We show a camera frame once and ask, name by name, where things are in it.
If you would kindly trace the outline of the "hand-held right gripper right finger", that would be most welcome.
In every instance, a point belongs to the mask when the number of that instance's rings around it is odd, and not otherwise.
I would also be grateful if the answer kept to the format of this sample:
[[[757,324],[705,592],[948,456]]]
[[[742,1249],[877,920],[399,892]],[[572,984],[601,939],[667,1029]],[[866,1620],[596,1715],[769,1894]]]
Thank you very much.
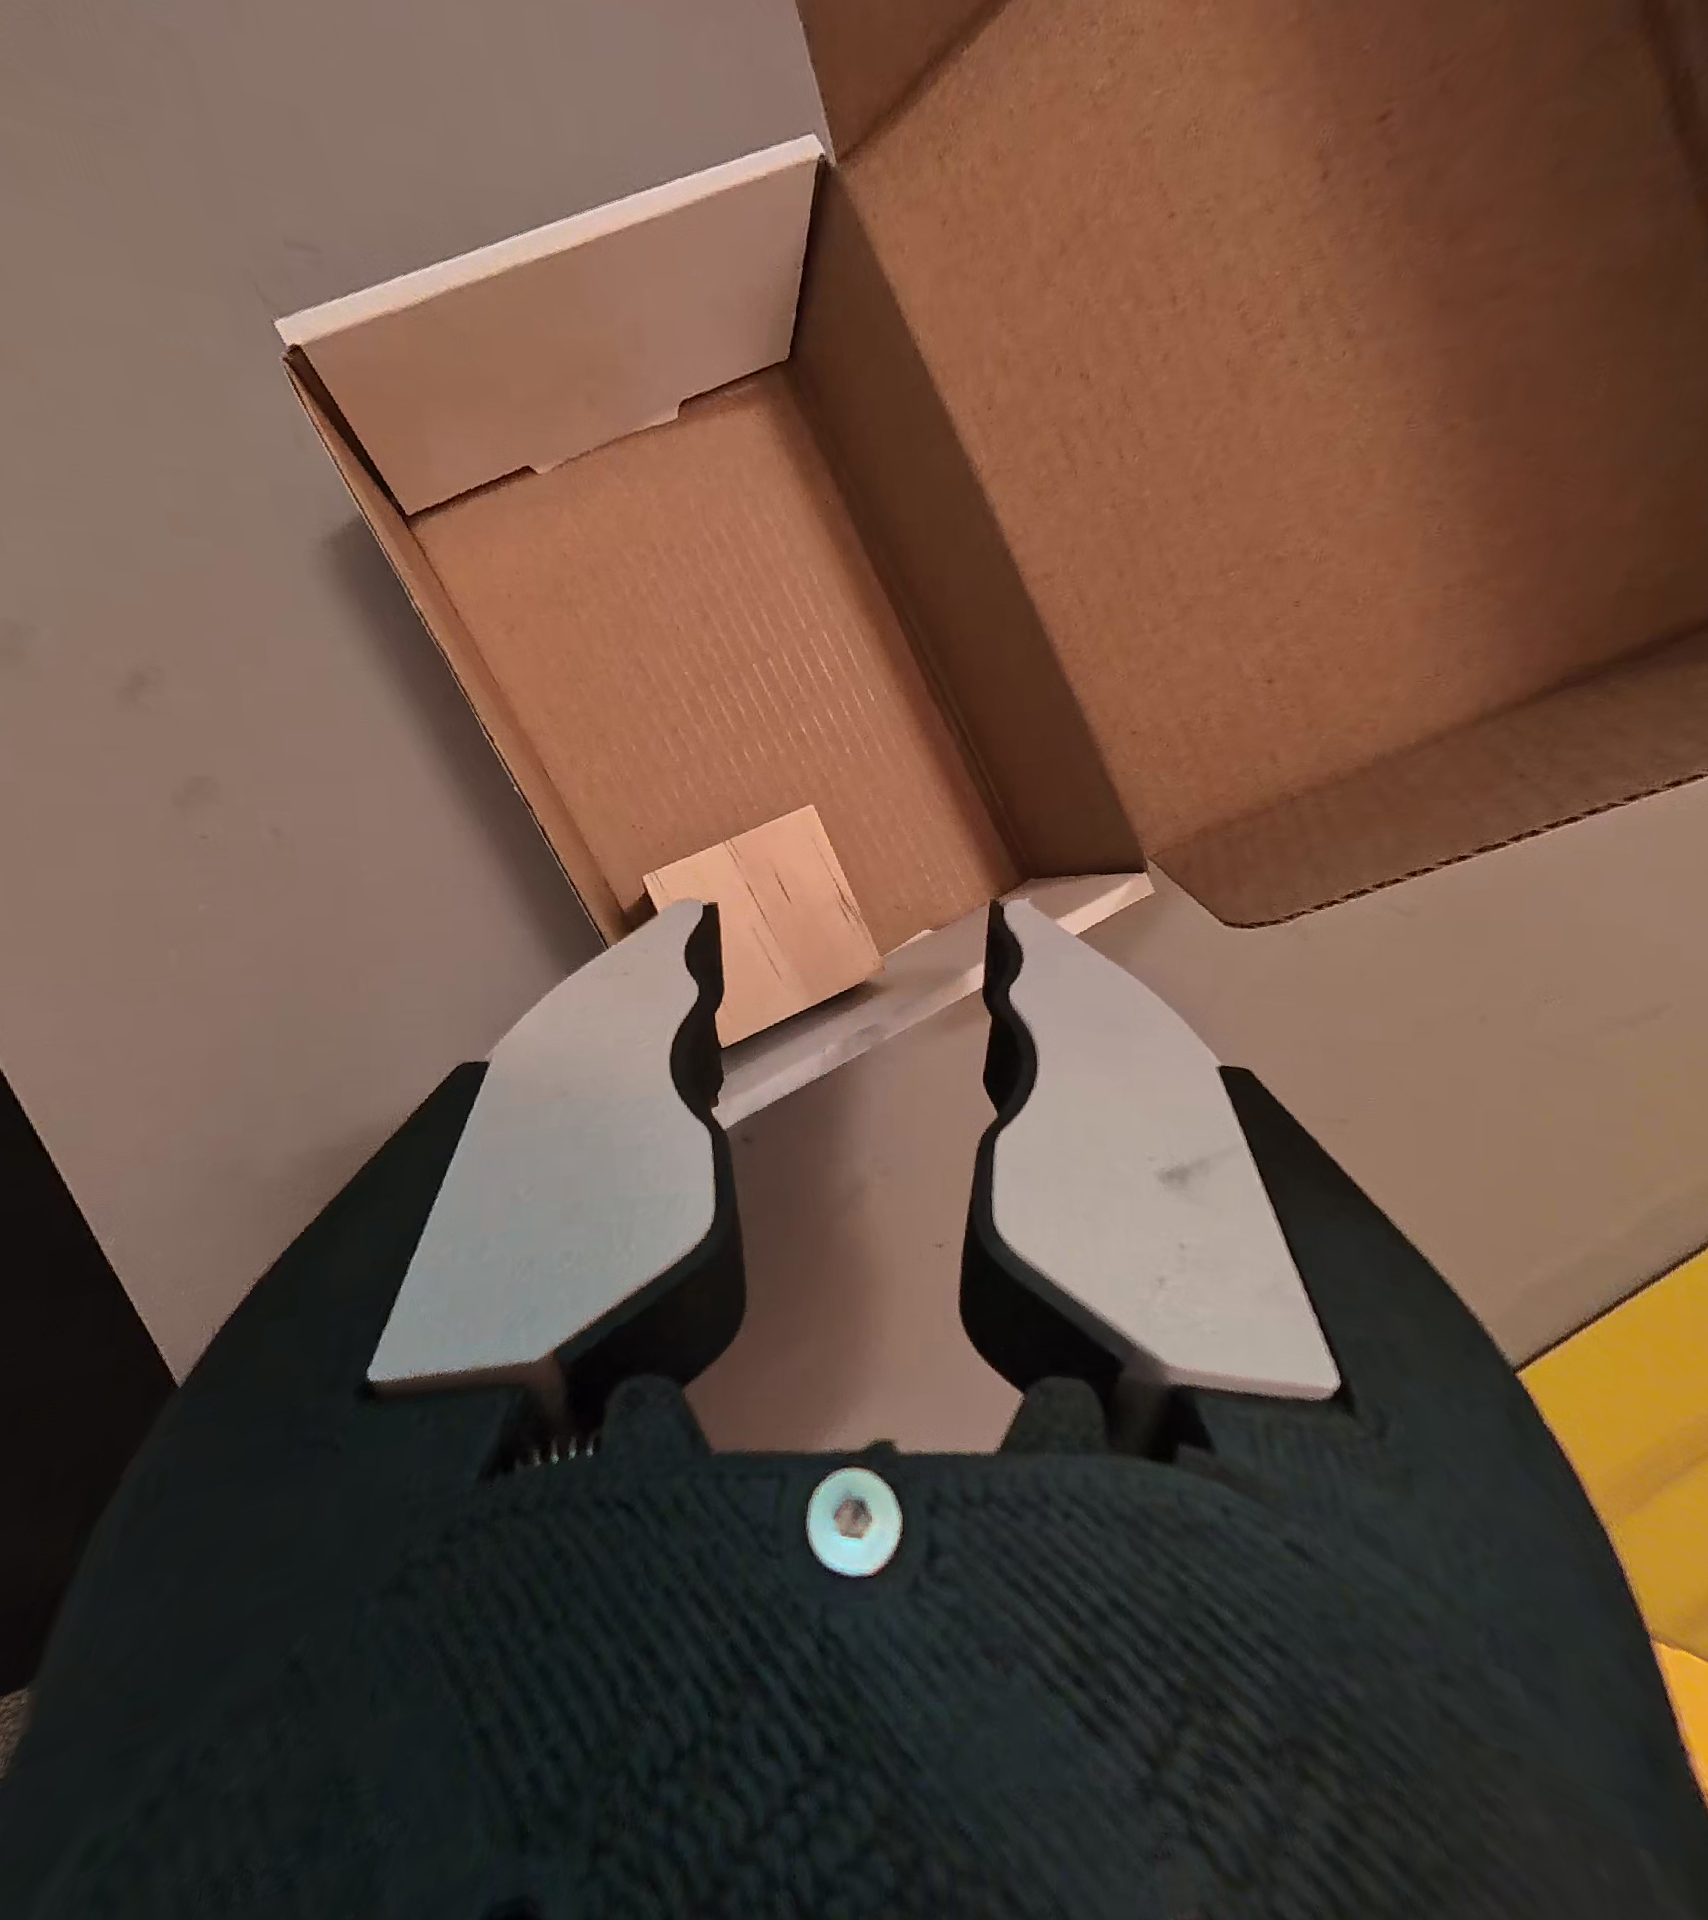
[[[1333,1402],[1340,1367],[1218,1054],[1033,902],[989,910],[983,954],[974,1352],[1022,1391],[1077,1379],[1145,1429],[1177,1393]]]

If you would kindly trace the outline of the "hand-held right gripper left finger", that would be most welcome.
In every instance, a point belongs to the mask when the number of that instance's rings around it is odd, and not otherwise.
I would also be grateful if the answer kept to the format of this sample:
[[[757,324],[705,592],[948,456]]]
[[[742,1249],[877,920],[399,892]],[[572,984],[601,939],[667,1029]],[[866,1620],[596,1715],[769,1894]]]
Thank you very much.
[[[746,1256],[716,1118],[714,903],[680,900],[572,971],[486,1058],[368,1361],[385,1398],[529,1391],[548,1436],[632,1379],[690,1383],[742,1328]]]

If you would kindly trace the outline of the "plain wooden cube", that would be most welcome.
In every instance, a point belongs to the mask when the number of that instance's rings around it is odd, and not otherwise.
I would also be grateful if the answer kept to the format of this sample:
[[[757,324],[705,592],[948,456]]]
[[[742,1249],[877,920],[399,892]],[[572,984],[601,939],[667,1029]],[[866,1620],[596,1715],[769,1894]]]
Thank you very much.
[[[680,900],[718,907],[721,1045],[749,1042],[884,970],[811,803],[667,861],[642,883],[656,910]]]

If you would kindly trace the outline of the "white cardboard mailer box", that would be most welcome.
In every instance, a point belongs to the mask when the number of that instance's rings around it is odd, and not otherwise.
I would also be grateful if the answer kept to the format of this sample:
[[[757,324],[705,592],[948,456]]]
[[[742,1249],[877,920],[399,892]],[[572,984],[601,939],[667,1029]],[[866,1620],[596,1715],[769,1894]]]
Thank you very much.
[[[1276,923],[1708,775],[1708,4],[799,4],[826,141],[283,315],[590,922],[813,808],[887,954]]]

